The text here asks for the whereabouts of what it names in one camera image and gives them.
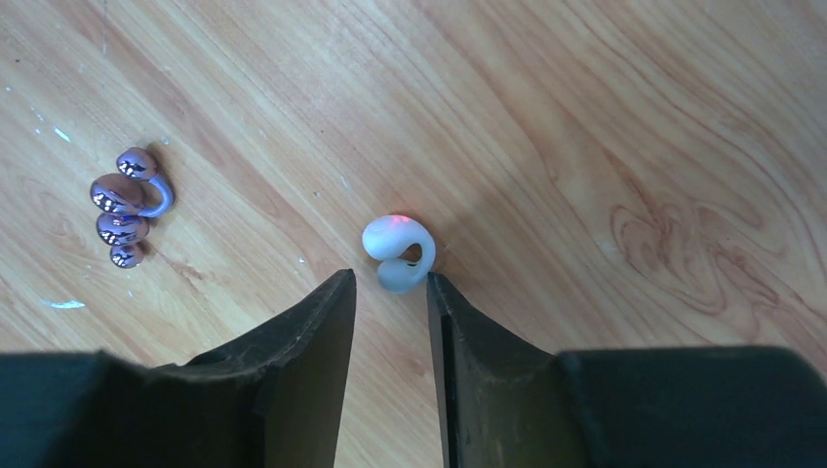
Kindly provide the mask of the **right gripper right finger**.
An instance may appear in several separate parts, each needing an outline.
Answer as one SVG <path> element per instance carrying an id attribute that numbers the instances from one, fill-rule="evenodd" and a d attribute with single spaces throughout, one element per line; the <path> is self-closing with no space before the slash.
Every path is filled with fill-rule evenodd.
<path id="1" fill-rule="evenodd" d="M 822 467 L 826 383 L 776 346 L 547 353 L 427 279 L 448 467 Z"/>

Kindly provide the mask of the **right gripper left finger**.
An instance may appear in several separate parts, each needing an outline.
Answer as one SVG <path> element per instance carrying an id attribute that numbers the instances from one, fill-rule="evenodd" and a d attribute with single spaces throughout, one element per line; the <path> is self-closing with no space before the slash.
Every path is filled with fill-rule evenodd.
<path id="1" fill-rule="evenodd" d="M 188 363 L 1 357 L 5 467 L 331 467 L 353 341 L 350 269 Z"/>

